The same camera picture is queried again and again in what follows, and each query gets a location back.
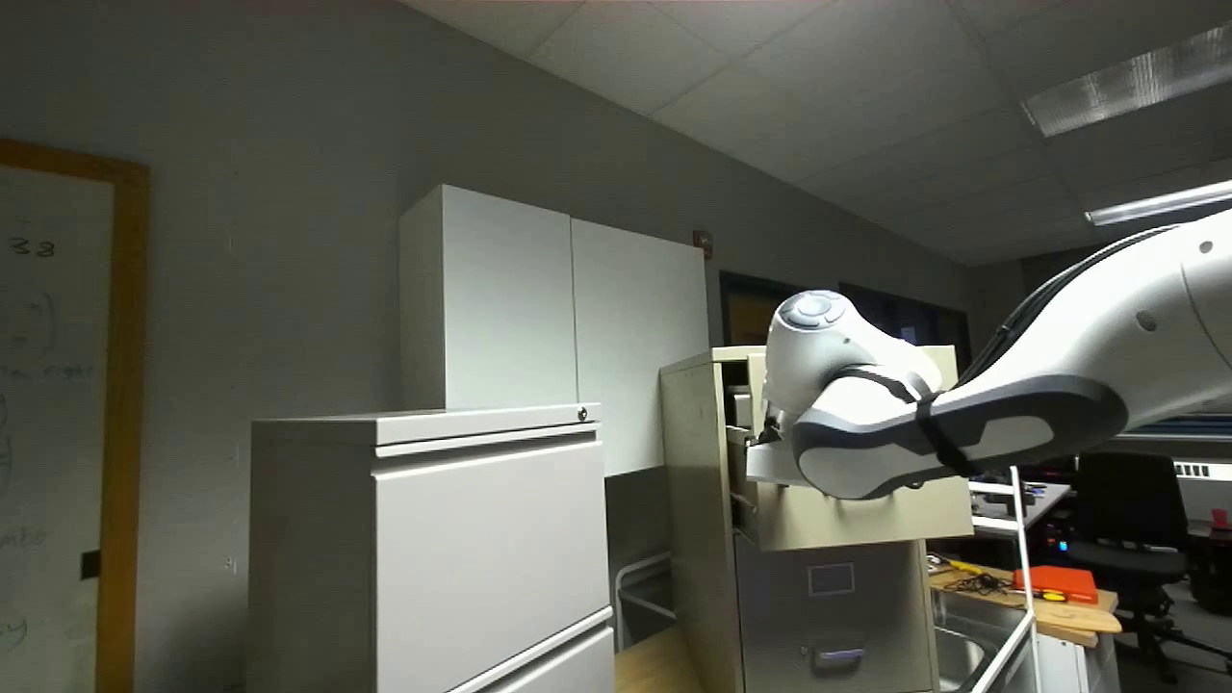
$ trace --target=wooden whiteboard frame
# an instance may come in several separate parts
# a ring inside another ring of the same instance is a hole
[[[130,693],[151,174],[136,162],[46,149],[11,138],[0,138],[0,165],[112,187],[95,693]]]

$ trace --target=white filing cabinet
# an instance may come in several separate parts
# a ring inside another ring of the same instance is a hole
[[[594,410],[254,424],[254,693],[613,693]]]
[[[695,248],[441,187],[399,223],[419,410],[598,400],[603,470],[660,465],[659,371],[708,348]]]

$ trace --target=ceiling light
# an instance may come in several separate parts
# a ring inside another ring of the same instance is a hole
[[[1166,196],[1142,196],[1142,201],[1129,201],[1129,205],[1111,205],[1111,208],[1093,208],[1093,211],[1084,211],[1084,221],[1093,228],[1111,228],[1111,223],[1175,217],[1175,211],[1228,205],[1228,201],[1232,201],[1232,183],[1217,183],[1217,187],[1179,188]]]
[[[1232,24],[1035,92],[1024,102],[1024,112],[1047,138],[1053,138],[1184,92],[1212,90],[1228,76]]]

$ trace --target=wall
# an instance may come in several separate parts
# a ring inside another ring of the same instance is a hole
[[[395,217],[436,183],[703,228],[744,273],[974,298],[961,270],[395,0],[9,0],[0,85],[0,135],[155,174],[141,693],[238,691],[247,427],[391,406]]]

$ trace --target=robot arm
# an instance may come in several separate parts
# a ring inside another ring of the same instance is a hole
[[[1072,455],[1228,397],[1232,211],[1219,211],[1133,235],[1052,278],[953,388],[848,298],[790,298],[767,341],[770,424],[745,473],[882,499]]]

